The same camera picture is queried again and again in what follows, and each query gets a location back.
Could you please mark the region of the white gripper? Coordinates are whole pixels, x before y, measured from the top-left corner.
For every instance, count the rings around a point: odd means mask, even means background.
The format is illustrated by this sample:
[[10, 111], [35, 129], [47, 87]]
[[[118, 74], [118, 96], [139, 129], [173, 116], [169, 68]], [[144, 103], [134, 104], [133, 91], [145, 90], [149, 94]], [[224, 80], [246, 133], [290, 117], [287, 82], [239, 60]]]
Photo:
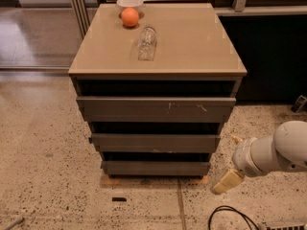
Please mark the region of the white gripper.
[[243, 141], [241, 137], [231, 135], [237, 149], [232, 155], [232, 162], [236, 169], [230, 168], [221, 172], [212, 180], [211, 192], [214, 195], [221, 195], [228, 190], [240, 185], [245, 176], [257, 177], [266, 175], [254, 163], [251, 156], [251, 145], [256, 138], [248, 138]]

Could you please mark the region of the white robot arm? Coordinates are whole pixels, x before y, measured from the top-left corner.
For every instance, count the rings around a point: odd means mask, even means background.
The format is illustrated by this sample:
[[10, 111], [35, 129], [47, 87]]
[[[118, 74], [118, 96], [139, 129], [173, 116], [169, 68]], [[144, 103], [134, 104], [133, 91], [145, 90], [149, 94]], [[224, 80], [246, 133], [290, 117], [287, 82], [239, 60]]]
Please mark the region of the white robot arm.
[[232, 163], [234, 168], [228, 169], [212, 186], [213, 194], [220, 195], [240, 185], [246, 176], [306, 172], [307, 123], [286, 122], [271, 136], [240, 141], [232, 155]]

